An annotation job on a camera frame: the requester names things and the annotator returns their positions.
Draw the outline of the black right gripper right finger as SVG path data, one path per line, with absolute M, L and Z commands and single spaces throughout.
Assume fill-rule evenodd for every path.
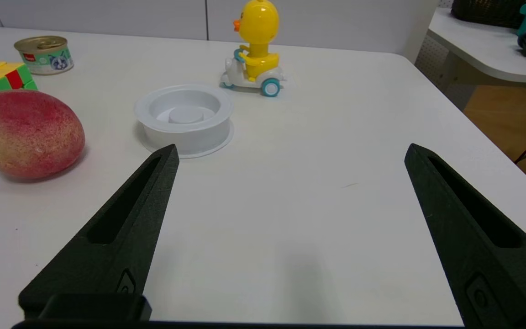
M 526 329 L 526 233 L 431 150 L 404 163 L 465 327 Z

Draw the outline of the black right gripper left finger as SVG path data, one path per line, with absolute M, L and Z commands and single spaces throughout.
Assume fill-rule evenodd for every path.
M 144 287 L 179 165 L 153 152 L 21 291 L 26 320 L 148 320 Z

